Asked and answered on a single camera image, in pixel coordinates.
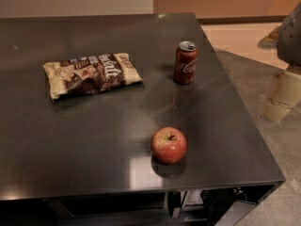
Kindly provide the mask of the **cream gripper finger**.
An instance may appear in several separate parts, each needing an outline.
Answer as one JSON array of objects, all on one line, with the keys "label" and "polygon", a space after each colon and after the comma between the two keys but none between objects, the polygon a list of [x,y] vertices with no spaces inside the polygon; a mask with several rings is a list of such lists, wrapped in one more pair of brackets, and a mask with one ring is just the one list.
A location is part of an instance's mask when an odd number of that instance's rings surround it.
[{"label": "cream gripper finger", "polygon": [[301,67],[288,67],[277,78],[262,116],[269,121],[282,121],[301,101]]}]

